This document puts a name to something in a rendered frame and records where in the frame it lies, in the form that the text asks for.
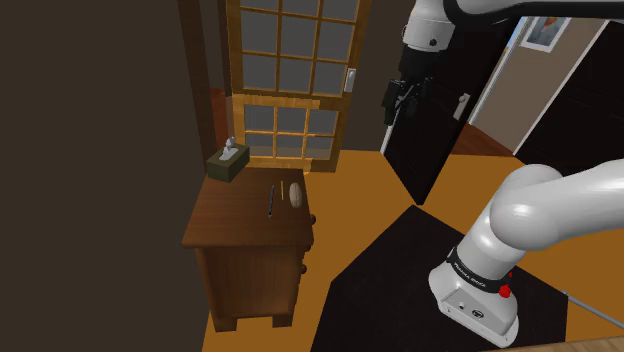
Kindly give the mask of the dark robot stand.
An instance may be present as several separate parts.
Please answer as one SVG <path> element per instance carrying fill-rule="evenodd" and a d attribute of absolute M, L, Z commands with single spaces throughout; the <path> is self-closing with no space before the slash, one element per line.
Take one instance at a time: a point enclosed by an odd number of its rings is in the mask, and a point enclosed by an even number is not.
<path fill-rule="evenodd" d="M 409 207 L 332 282 L 310 352 L 482 352 L 444 316 L 428 276 L 463 234 Z"/>

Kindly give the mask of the white framed wall picture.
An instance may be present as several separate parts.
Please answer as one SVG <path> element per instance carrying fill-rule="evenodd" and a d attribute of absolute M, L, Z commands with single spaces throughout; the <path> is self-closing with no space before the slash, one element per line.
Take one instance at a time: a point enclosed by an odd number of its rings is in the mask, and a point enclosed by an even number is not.
<path fill-rule="evenodd" d="M 570 21 L 566 17 L 536 17 L 531 21 L 520 46 L 550 53 Z"/>

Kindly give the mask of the wooden door with glass panes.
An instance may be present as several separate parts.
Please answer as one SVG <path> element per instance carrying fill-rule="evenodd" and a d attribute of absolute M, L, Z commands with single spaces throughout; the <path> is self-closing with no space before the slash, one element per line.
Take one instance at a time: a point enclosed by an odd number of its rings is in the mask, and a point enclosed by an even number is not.
<path fill-rule="evenodd" d="M 225 0 L 233 128 L 253 167 L 333 172 L 372 0 Z"/>

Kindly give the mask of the brown wooden nightstand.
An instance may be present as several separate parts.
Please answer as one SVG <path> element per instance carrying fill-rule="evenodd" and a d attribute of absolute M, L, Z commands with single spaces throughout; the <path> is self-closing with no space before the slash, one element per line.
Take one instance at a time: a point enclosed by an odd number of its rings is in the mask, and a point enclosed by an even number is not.
<path fill-rule="evenodd" d="M 233 331 L 247 318 L 292 324 L 315 222 L 306 195 L 302 207 L 291 206 L 293 182 L 305 185 L 303 170 L 245 168 L 229 183 L 204 180 L 182 245 L 196 253 L 216 331 Z"/>

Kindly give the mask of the grey rod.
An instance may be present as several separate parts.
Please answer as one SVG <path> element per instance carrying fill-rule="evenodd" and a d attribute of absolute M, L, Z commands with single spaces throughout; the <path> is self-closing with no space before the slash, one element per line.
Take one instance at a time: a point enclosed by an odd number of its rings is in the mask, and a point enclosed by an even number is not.
<path fill-rule="evenodd" d="M 599 317 L 599 318 L 601 318 L 601 319 L 603 319 L 603 320 L 605 320 L 605 321 L 607 321 L 607 322 L 617 326 L 620 329 L 624 329 L 624 322 L 621 322 L 621 321 L 619 321 L 619 320 L 617 320 L 617 319 L 615 319 L 615 318 L 605 314 L 604 312 L 601 312 L 600 310 L 598 310 L 598 309 L 596 309 L 596 308 L 594 308 L 594 307 L 592 307 L 592 306 L 582 302 L 581 300 L 579 300 L 579 299 L 575 298 L 574 296 L 570 295 L 566 290 L 561 290 L 561 293 L 564 294 L 567 297 L 568 301 L 571 302 L 572 304 L 574 304 L 574 305 L 576 305 L 576 306 L 578 306 L 578 307 L 580 307 L 580 308 L 582 308 L 582 309 L 584 309 L 584 310 L 594 314 L 595 316 L 597 316 L 597 317 Z"/>

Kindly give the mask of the olive green tissue box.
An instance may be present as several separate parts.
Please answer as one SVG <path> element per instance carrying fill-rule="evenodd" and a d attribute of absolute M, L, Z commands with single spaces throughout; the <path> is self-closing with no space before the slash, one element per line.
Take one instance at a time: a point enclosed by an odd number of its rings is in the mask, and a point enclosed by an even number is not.
<path fill-rule="evenodd" d="M 250 148 L 229 137 L 225 146 L 206 161 L 207 176 L 231 182 L 250 162 Z"/>

